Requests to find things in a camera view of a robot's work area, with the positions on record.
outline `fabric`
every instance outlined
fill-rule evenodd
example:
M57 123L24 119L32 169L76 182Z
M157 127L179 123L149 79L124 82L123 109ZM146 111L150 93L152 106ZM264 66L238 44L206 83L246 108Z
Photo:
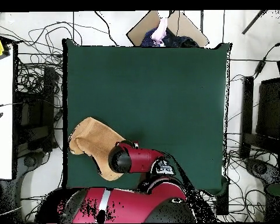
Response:
M159 47L158 44L155 43L155 41L152 40L151 36L152 34L157 30L157 27L155 29L152 29L150 31L148 31L145 36L144 39L142 40L141 43L141 47Z
M99 174L105 180L111 181L118 179L122 174L110 169L108 155L115 143L122 140L124 138L111 128L89 117L78 124L69 136L69 149L74 155L85 153L93 157L98 165Z
M151 35L152 40L158 45L163 45L162 39L166 36L166 29L168 25L167 18L161 18L159 27Z
M163 38L164 45L166 47L178 47L178 48L190 48L199 47L199 45L190 37L187 36L175 36L170 32Z
M220 192L229 44L216 49L66 44L69 131L92 116L139 141L139 147L173 155L195 188ZM68 187L134 189L140 176L106 181L88 156L68 153Z

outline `tan cloth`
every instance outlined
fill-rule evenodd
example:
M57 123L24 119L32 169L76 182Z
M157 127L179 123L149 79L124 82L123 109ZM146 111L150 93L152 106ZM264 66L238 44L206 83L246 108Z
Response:
M68 141L69 149L74 155L85 153L93 157L100 169L100 175L105 180L111 181L123 174L110 169L108 155L115 147L115 143L123 140L124 138L110 127L89 117L77 125Z

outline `cardboard box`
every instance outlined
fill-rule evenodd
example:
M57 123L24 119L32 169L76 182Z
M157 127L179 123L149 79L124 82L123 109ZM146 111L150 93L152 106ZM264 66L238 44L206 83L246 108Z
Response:
M180 12L180 20L178 16L179 10L174 11L174 13L169 16L168 29L176 34L179 21L177 36L191 37L200 47L205 47L209 43L207 37L184 15L184 13ZM135 46L140 46L145 34L158 27L159 23L160 17L157 11L151 10L127 33L127 37Z

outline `black pole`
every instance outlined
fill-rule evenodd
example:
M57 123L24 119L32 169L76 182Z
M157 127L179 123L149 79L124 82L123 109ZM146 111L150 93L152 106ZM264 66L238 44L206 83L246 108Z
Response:
M258 20L258 18L260 16L262 16L263 14L266 13L267 10L262 10L262 11L259 11L259 13L254 17L254 19L250 22L250 24L245 28L245 30L242 32L242 34L245 34L247 33L247 31L250 29L250 27L255 24L255 22Z
M200 11L200 31L203 33L203 10Z

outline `black cylinder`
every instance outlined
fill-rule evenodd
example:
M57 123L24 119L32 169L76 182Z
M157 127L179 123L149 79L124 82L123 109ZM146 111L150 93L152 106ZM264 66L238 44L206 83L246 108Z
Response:
M115 173L129 173L132 166L131 158L127 149L115 146L109 153L108 163Z

